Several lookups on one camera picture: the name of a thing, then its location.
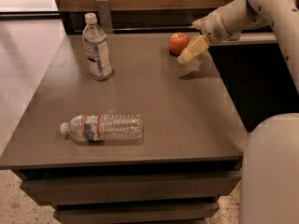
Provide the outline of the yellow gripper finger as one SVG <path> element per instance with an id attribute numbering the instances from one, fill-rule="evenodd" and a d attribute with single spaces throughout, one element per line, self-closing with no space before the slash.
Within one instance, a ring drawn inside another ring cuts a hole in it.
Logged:
<path id="1" fill-rule="evenodd" d="M 209 48 L 209 44 L 210 42 L 206 35 L 199 35 L 194 37 L 178 56 L 178 62 L 181 64 L 189 62 L 190 60 L 207 50 Z"/>
<path id="2" fill-rule="evenodd" d="M 203 31 L 205 28 L 205 20 L 206 18 L 201 18 L 199 20 L 196 20 L 192 23 L 192 26 L 199 31 Z"/>

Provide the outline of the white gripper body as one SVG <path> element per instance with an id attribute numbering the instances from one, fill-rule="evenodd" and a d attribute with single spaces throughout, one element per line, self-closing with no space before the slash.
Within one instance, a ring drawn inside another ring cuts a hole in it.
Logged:
<path id="1" fill-rule="evenodd" d="M 221 11 L 222 7 L 219 7 L 201 19 L 200 31 L 213 44 L 219 44 L 232 36 L 223 24 Z"/>

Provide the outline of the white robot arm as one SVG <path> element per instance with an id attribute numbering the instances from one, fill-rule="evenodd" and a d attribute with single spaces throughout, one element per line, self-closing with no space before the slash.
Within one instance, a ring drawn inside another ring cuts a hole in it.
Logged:
<path id="1" fill-rule="evenodd" d="M 299 224 L 299 10 L 296 0 L 234 0 L 193 22 L 186 63 L 243 31 L 268 26 L 271 45 L 212 56 L 249 131 L 241 169 L 239 224 Z"/>

